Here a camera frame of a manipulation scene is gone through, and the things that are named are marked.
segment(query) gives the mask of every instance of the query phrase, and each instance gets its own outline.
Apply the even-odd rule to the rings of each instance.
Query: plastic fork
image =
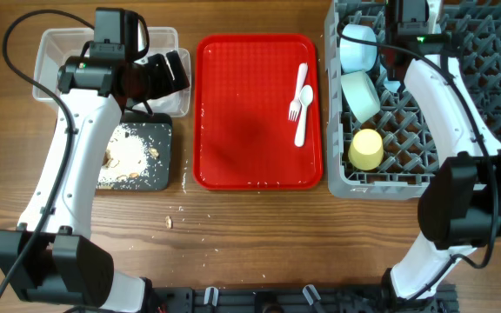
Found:
[[[297,73],[297,86],[295,87],[295,97],[289,105],[289,120],[292,122],[296,122],[299,117],[299,111],[301,110],[299,95],[301,94],[301,89],[304,85],[307,70],[309,70],[309,66],[306,63],[301,63],[299,65],[299,71]]]

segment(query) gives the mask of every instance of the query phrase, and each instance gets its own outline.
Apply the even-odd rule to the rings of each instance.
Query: dish rack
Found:
[[[464,34],[465,85],[487,126],[501,142],[501,2],[478,2],[464,0],[445,5],[439,25],[442,30]],[[421,196],[439,166],[434,141],[415,99],[407,91],[394,94],[384,87],[386,77],[379,70],[379,60],[369,74],[381,103],[381,110],[373,118],[365,123],[357,121],[341,90],[336,26],[345,12],[369,3],[374,1],[333,0],[324,21],[330,90],[328,186],[338,197],[405,200]],[[370,25],[377,40],[384,40],[383,7],[359,10],[345,22]],[[367,128],[379,131],[384,139],[383,162],[372,171],[354,168],[347,156],[354,134]]]

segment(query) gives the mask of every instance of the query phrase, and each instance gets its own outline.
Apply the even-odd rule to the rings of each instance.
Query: table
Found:
[[[93,21],[97,6],[123,7],[148,25],[171,26],[194,65],[197,45],[215,33],[302,33],[317,46],[322,125],[327,123],[324,18],[329,1],[118,1],[0,0],[0,229],[12,229],[26,207],[50,146],[55,114],[37,103],[31,86],[1,57],[3,33],[31,10],[55,8]],[[10,58],[34,70],[40,37],[48,28],[80,27],[65,17],[33,17],[10,39]],[[158,193],[98,191],[92,241],[109,251],[118,269],[146,276],[156,286],[261,288],[307,283],[335,286],[377,283],[417,236],[417,201],[335,198],[322,182],[301,192],[209,192],[197,185],[185,160],[192,155],[193,112],[174,121],[170,187]],[[186,195],[181,182],[185,171]],[[165,228],[165,217],[174,228]],[[474,257],[480,259],[482,251]],[[3,274],[0,270],[0,281]],[[501,239],[486,270],[459,264],[447,277],[458,285],[463,312],[501,312]],[[21,303],[11,289],[0,312],[63,312],[65,306]]]

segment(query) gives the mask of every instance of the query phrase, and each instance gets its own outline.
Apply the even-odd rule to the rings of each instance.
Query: transparent container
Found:
[[[178,48],[177,31],[171,27],[149,27],[150,50],[147,56],[157,53],[165,54],[177,50],[184,70],[190,81],[189,51]],[[89,28],[49,29],[42,35],[38,49],[34,80],[60,96],[57,89],[57,72],[68,57],[80,55],[84,43],[94,38],[94,30]],[[47,103],[57,110],[57,105],[40,89],[33,87],[32,96],[40,102]],[[155,112],[166,113],[171,117],[184,117],[189,112],[190,88],[181,90],[167,97],[148,102]],[[144,110],[142,104],[135,107]]]

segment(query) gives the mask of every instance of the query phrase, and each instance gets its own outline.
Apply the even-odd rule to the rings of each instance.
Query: red placemat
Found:
[[[288,119],[297,70],[312,86],[304,146]],[[193,176],[209,190],[308,189],[322,177],[317,57],[301,35],[215,35],[197,52]]]

